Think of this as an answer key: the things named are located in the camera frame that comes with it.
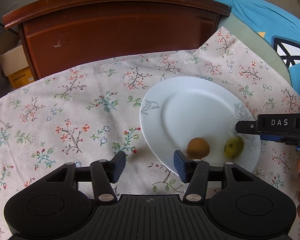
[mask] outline blue line drawing on plate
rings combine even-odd
[[[249,112],[247,111],[247,108],[244,106],[244,104],[234,104],[235,107],[235,115],[237,116],[238,121],[250,121],[251,118],[249,117]]]
[[[156,109],[156,108],[159,108],[159,107],[160,106],[158,105],[157,102],[146,100],[146,106],[140,110],[140,113],[147,114],[146,113],[147,110],[149,110],[149,109]]]
[[[232,130],[232,133],[233,133],[233,136],[239,136],[242,138],[244,145],[249,148],[249,151],[252,151],[255,148],[257,148],[257,146],[258,146],[258,143],[256,142],[256,139],[258,138],[257,135],[237,133],[235,128]]]
[[[202,76],[202,75],[196,75],[197,78],[202,78],[204,80],[212,81],[213,79],[210,77]]]

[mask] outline metal screw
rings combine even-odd
[[[198,194],[189,194],[186,196],[186,199],[191,202],[196,202],[196,201],[201,200],[201,196]]]
[[[114,196],[112,196],[111,194],[102,194],[99,196],[99,200],[103,201],[103,202],[108,202],[114,199]]]

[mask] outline green fruit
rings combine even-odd
[[[242,153],[243,147],[244,142],[241,137],[231,137],[225,144],[225,156],[229,159],[236,158]]]

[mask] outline yellow box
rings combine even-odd
[[[12,88],[17,89],[34,81],[30,68],[23,68],[8,76]]]

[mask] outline cardboard box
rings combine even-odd
[[[34,81],[22,45],[1,55],[0,64],[12,88],[17,89]]]
[[[16,47],[17,43],[19,41],[19,35],[9,31],[4,30],[0,34],[0,56],[7,51],[13,49]]]

